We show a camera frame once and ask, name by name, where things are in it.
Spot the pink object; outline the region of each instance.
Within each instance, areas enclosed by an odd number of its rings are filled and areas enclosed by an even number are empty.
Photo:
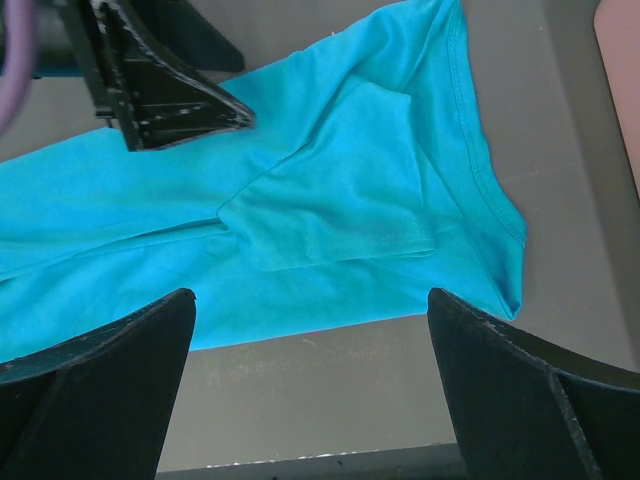
[[[594,23],[640,191],[640,0],[602,0]]]

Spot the cloth fold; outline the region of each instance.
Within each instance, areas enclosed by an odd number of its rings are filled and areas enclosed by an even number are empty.
[[[254,130],[129,153],[102,129],[0,165],[0,361],[179,287],[194,349],[424,313],[433,287],[517,314],[525,226],[458,0],[384,7],[223,87]]]

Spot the turquoise towel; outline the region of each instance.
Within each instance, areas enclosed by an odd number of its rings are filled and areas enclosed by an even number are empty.
[[[525,226],[484,139],[458,0],[408,0],[224,88],[254,130],[128,153],[97,130],[0,165],[0,361],[178,288],[192,348],[520,309]]]

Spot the fabric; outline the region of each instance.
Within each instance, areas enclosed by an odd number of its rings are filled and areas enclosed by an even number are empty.
[[[382,8],[226,82],[254,130],[128,153],[103,129],[0,165],[0,361],[197,296],[193,349],[521,305],[458,0]]]

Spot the gray surface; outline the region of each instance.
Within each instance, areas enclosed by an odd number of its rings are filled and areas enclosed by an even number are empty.
[[[384,0],[198,0],[256,67]],[[529,226],[517,326],[637,369],[640,209],[595,44],[596,0],[467,0],[480,110]],[[90,129],[79,82],[38,82],[0,157]],[[160,470],[454,441],[424,318],[194,353]]]

